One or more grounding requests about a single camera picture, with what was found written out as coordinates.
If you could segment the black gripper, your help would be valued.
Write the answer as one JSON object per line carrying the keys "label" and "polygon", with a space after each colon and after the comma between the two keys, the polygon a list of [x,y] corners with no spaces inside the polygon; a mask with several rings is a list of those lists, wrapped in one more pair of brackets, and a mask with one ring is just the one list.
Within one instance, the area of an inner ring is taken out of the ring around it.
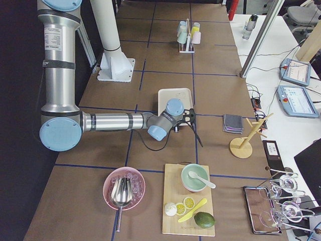
{"label": "black gripper", "polygon": [[173,127],[174,133],[179,133],[180,131],[180,125],[176,125]]}

